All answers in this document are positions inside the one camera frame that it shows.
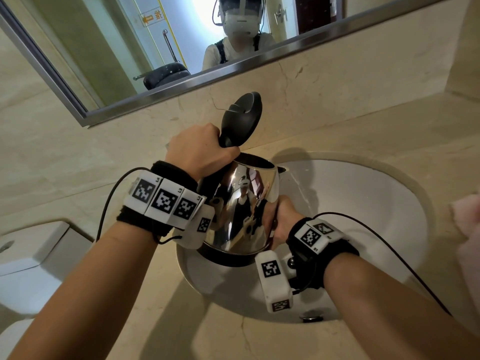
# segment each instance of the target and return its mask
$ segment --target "sink basin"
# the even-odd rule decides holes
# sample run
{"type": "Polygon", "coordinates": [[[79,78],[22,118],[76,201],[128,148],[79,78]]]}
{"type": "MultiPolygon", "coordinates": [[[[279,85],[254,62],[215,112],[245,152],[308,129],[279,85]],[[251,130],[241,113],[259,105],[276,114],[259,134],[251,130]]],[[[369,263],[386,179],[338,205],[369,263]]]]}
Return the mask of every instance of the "sink basin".
{"type": "MultiPolygon", "coordinates": [[[[280,166],[286,168],[280,192],[292,199],[298,211],[310,217],[333,211],[357,218],[389,242],[413,269],[421,264],[428,244],[427,218],[417,197],[402,183],[378,170],[334,160],[302,160],[280,166]]],[[[358,223],[334,215],[321,218],[345,232],[364,259],[393,278],[405,282],[411,276],[390,249],[358,223]]],[[[285,244],[277,252],[284,264],[291,256],[285,244]]],[[[324,321],[341,318],[323,289],[309,288],[294,296],[291,309],[270,314],[255,265],[221,266],[179,245],[177,258],[195,290],[239,315],[300,323],[301,314],[316,310],[323,313],[324,321]]]]}

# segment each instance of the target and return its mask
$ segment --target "bathroom countertop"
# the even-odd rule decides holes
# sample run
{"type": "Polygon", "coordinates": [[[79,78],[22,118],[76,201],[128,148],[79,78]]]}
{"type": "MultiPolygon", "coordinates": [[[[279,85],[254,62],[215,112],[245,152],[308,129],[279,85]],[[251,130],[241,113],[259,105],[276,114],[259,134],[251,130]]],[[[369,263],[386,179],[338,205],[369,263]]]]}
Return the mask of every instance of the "bathroom countertop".
{"type": "MultiPolygon", "coordinates": [[[[480,334],[456,261],[466,240],[449,203],[480,184],[480,103],[441,93],[249,149],[275,162],[345,160],[392,175],[424,206],[430,246],[419,275],[453,316],[480,334]]],[[[175,245],[159,247],[109,359],[367,359],[344,321],[281,324],[245,318],[183,279],[175,245]]]]}

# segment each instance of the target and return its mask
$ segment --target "kettle opening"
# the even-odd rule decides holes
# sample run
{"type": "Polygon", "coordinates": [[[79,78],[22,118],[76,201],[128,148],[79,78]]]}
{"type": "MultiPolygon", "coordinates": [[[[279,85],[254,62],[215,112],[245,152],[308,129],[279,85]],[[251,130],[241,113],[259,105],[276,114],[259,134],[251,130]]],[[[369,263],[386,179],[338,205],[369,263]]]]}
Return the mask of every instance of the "kettle opening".
{"type": "Polygon", "coordinates": [[[261,158],[256,155],[247,154],[241,152],[240,155],[235,159],[237,163],[243,164],[245,166],[250,166],[253,168],[260,169],[274,169],[275,165],[269,162],[267,159],[261,158]]]}

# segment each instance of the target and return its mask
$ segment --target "forearm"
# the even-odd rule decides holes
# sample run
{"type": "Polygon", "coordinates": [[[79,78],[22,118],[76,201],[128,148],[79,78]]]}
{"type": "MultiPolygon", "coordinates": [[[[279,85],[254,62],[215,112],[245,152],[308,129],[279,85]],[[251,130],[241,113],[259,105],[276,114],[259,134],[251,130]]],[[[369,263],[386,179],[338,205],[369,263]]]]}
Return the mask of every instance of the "forearm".
{"type": "Polygon", "coordinates": [[[9,359],[106,358],[156,247],[150,232],[115,223],[45,304],[9,359]]]}
{"type": "Polygon", "coordinates": [[[353,335],[376,359],[480,359],[480,342],[422,295],[360,257],[336,256],[325,289],[353,335]]]}

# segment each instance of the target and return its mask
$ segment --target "mirror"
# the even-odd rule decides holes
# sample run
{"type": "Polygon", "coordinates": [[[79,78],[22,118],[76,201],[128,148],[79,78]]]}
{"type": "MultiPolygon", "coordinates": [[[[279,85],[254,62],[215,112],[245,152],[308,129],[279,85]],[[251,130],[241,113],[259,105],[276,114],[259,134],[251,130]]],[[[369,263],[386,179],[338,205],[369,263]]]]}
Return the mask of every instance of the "mirror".
{"type": "MultiPolygon", "coordinates": [[[[170,82],[192,79],[212,68],[227,68],[255,51],[261,54],[275,49],[278,43],[298,40],[313,30],[395,0],[244,1],[245,5],[241,0],[3,3],[54,67],[51,73],[57,73],[73,92],[79,102],[77,109],[83,109],[80,114],[85,117],[125,99],[145,96],[147,91],[158,91],[170,82]]],[[[232,72],[247,70],[239,68],[232,72]]],[[[229,73],[226,70],[221,77],[229,73]]],[[[208,83],[205,78],[202,81],[202,85],[208,83]]],[[[189,88],[198,86],[192,83],[189,88]]],[[[183,92],[180,88],[162,98],[183,92]]]]}

